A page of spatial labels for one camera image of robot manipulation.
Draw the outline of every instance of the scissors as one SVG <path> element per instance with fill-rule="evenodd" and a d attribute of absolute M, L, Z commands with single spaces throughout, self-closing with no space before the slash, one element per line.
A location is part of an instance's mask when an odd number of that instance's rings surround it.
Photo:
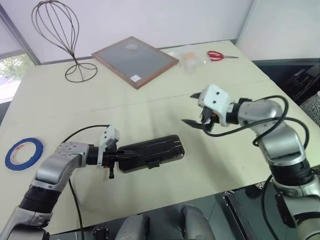
<path fill-rule="evenodd" d="M 218 51 L 208 51 L 207 52 L 211 61 L 220 61 L 222 59 L 238 59 L 238 56 L 225 56 Z"/>

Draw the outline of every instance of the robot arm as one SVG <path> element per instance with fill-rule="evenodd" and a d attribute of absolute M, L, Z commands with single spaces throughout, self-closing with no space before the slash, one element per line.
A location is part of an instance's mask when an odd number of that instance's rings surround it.
<path fill-rule="evenodd" d="M 273 183 L 278 190 L 276 200 L 282 220 L 289 227 L 297 228 L 299 239 L 320 239 L 320 182 L 306 158 L 305 148 L 296 131 L 284 121 L 277 123 L 283 112 L 275 101 L 261 99 L 231 101 L 229 95 L 215 85 L 209 85 L 201 93 L 191 96 L 198 99 L 203 108 L 201 123 L 183 120 L 190 126 L 211 134 L 214 123 L 246 126 L 267 120 L 250 128 L 257 136 L 263 135 L 257 145 L 269 164 Z M 278 125 L 270 133 L 264 133 Z"/>
<path fill-rule="evenodd" d="M 85 143 L 64 142 L 40 166 L 19 206 L 17 206 L 0 240 L 48 240 L 43 229 L 49 224 L 52 210 L 76 168 L 87 165 L 110 168 L 109 178 L 114 178 L 115 161 L 138 157 L 134 152 L 117 152 L 119 132 L 109 126 L 100 136 L 98 146 Z"/>

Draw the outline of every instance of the tree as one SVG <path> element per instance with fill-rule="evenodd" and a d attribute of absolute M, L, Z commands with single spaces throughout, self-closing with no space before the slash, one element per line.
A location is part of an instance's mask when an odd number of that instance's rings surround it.
<path fill-rule="evenodd" d="M 0 75 L 21 80 L 28 67 L 34 66 L 27 54 L 0 60 Z"/>

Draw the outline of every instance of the wire hat stand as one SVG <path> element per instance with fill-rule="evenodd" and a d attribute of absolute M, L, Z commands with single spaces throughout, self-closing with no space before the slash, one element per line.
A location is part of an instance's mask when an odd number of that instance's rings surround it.
<path fill-rule="evenodd" d="M 75 48 L 79 36 L 79 21 L 74 11 L 58 0 L 39 2 L 31 13 L 35 30 L 47 41 L 68 53 L 74 65 L 64 76 L 69 82 L 82 83 L 92 79 L 98 72 L 96 65 L 78 62 Z"/>

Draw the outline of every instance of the table surface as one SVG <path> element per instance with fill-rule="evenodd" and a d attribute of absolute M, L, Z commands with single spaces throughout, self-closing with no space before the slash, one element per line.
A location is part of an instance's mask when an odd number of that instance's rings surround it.
<path fill-rule="evenodd" d="M 120 131 L 119 147 L 177 134 L 185 156 L 158 168 L 131 173 L 122 173 L 116 168 L 115 179 L 108 179 L 108 171 L 95 166 L 77 169 L 71 181 L 77 192 L 84 226 L 265 180 L 270 171 L 260 150 L 251 144 L 255 137 L 252 131 L 247 129 L 213 138 L 180 119 L 199 120 L 201 109 L 189 95 L 201 91 L 209 83 L 219 85 L 235 100 L 285 94 L 230 42 L 205 43 L 198 45 L 197 49 L 202 53 L 217 50 L 240 56 L 240 59 L 206 64 L 194 73 L 186 73 L 181 66 L 175 66 L 139 90 L 130 87 L 95 60 L 92 62 L 98 65 L 99 74 L 80 84 L 55 77 L 63 76 L 67 63 L 32 69 L 23 79 L 1 125 L 0 154 L 4 157 L 14 143 L 27 137 L 41 139 L 44 152 L 34 166 L 24 171 L 14 172 L 4 164 L 0 166 L 0 187 L 5 192 L 1 195 L 0 228 L 20 203 L 44 159 L 66 136 L 89 125 L 112 124 Z M 290 105 L 288 116 L 302 120 L 310 129 L 306 153 L 310 164 L 318 165 L 320 130 L 287 98 Z M 295 123 L 289 124 L 304 141 L 303 129 Z M 214 131 L 234 128 L 236 126 L 216 126 Z M 74 136 L 72 141 L 97 145 L 102 130 L 88 129 Z M 70 189 L 66 187 L 47 229 L 55 234 L 78 227 L 76 207 Z"/>

